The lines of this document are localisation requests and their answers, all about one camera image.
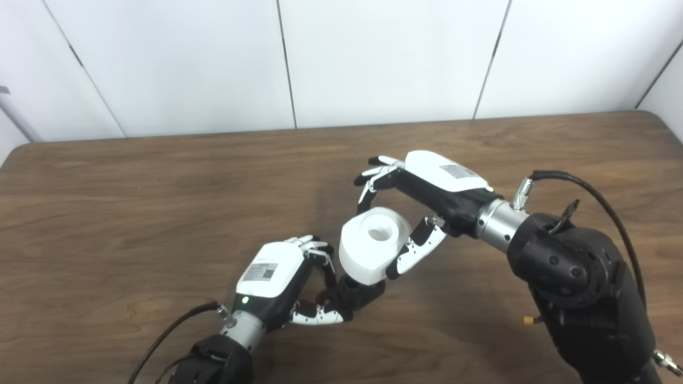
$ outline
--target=white cylindrical object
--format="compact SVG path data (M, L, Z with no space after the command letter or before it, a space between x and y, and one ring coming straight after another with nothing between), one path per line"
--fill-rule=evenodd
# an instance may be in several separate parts
M375 207L341 228L339 261L352 279L365 285L381 282L389 263L408 241L410 224L391 209Z

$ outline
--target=yellow connector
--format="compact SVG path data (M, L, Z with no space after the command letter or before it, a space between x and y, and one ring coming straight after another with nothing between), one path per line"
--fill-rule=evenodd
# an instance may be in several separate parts
M541 316L538 317L531 317L531 316L524 316L524 325L536 325L538 323L542 323L543 318Z

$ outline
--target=metal connector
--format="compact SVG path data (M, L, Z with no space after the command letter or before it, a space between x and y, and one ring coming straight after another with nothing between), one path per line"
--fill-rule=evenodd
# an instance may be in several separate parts
M230 317L230 310L227 309L223 304L221 304L221 306L218 307L216 313L223 321L227 321L227 319Z
M664 353L658 349L655 349L654 354L652 355L652 359L658 366L666 368L669 372L673 373L678 377L683 377L683 369L681 369L681 367L678 364L673 362L673 359L671 358L671 356L669 356L669 354Z
M514 194L514 199L512 199L512 209L522 210L524 205L527 203L529 194L531 193L531 188L533 188L533 181L530 178L524 178L522 184L519 185L517 193Z

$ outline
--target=black fingertip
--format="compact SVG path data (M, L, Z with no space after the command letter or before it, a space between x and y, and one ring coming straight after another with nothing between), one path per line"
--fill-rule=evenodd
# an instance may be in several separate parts
M370 210L370 203L365 203L362 202L358 204L358 208L356 209L356 216L360 215L361 213L365 213Z
M357 178L353 180L353 185L356 187L360 187L361 185L365 185L365 183L369 180L367 176L359 175Z
M326 245L324 247L318 248L320 251L323 251L324 253L327 253L330 257L335 253L335 248L331 245Z
M400 275L398 274L398 258L393 259L391 264L387 266L387 277L389 280L396 280Z
M367 160L368 165L386 165L380 161L379 156L371 157Z

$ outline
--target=black cable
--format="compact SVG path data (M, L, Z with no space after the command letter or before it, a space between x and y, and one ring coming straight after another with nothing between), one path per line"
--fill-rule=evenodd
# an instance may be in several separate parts
M616 225L617 230L619 230L619 235L621 235L622 237L624 246L626 247L626 252L628 253L628 258L631 261L633 275L636 279L636 285L638 285L638 293L640 294L643 306L647 308L647 300L645 299L645 284L643 283L643 273L641 272L640 263L638 262L636 251L633 248L633 243L631 243L631 238L628 236L628 232L626 231L626 227L624 227L624 223L622 223L622 220L619 218L619 216L614 211L612 206L609 205L607 200L600 194L600 192L598 192L597 189L593 188L592 185L588 184L584 180L581 180L580 178L577 178L576 176L563 171L533 171L532 175L529 176L529 178L532 180L555 179L570 181L584 188L596 200L598 200L598 203L600 203L604 211L607 212L609 217L614 222L614 225Z
M179 317L176 321L173 322L166 330L159 335L159 337L152 343L152 346L150 349L145 352L145 354L142 356L142 359L140 359L140 362L137 364L137 367L133 370L133 373L130 374L130 378L128 379L128 384L133 384L135 382L135 379L137 378L137 375L140 373L142 370L142 367L144 367L145 363L147 360L150 359L150 356L152 356L152 353L159 347L159 344L161 344L162 341L182 322L185 320L189 319L190 317L194 315L198 315L202 312L208 312L208 311L215 311L220 308L220 304L218 304L216 301L213 301L211 303L207 304L202 304L199 307L194 307L193 309L189 310L186 314L182 315Z
M171 368L175 367L176 365L182 363L183 361L185 361L187 359L192 359L195 356L196 356L196 354L194 354L194 353L188 353L187 355L179 358L178 360L175 360L173 363L170 363L166 368L164 368L163 371L161 371L161 374L159 375L157 380L154 382L154 384L161 383L161 380L164 378L164 376L166 376L166 374L171 370Z

